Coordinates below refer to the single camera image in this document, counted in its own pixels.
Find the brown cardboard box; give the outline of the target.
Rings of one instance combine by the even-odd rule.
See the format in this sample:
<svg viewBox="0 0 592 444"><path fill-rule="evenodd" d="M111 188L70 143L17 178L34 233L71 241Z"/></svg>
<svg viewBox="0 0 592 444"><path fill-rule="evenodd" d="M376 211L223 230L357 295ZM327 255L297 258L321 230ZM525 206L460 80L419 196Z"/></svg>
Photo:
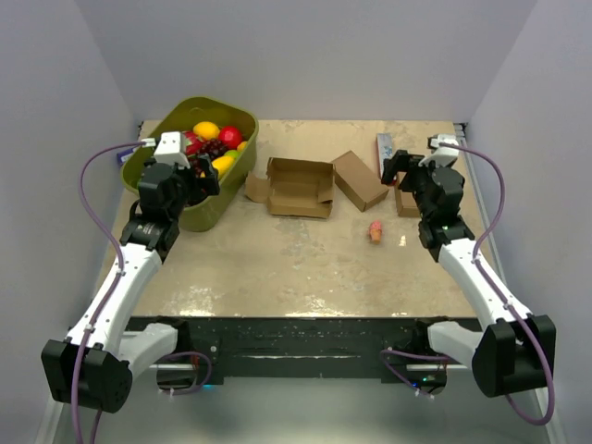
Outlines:
<svg viewBox="0 0 592 444"><path fill-rule="evenodd" d="M273 216L327 219L333 207L334 171L327 162L270 157L265 179L247 176L245 195L264 204Z"/></svg>

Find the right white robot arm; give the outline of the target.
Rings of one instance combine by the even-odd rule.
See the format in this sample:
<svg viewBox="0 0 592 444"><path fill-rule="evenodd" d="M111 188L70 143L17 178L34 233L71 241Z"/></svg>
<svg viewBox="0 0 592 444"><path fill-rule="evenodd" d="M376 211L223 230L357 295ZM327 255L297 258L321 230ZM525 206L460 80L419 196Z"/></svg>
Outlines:
<svg viewBox="0 0 592 444"><path fill-rule="evenodd" d="M556 327L534 315L503 284L480 251L460 213L464 177L452 168L457 150L429 157L398 150L384 163L382 181L397 174L401 191L419 209L419 239L457 283L482 327L476 333L442 320L412 341L414 357L431 364L442 354L469 368L489 398L549 388L553 380Z"/></svg>

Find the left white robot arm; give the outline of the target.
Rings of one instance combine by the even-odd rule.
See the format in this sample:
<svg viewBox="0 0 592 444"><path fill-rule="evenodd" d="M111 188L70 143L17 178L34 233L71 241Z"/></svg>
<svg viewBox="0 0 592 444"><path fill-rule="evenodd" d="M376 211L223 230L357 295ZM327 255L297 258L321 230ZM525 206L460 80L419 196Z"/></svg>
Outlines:
<svg viewBox="0 0 592 444"><path fill-rule="evenodd" d="M201 172L153 159L138 183L139 198L116 244L116 259L91 305L62 340L50 339L41 359L55 401L106 413L121 409L134 378L162 359L181 363L195 353L184 321L158 317L144 330L124 335L146 285L179 236L186 204L220 192L208 156Z"/></svg>

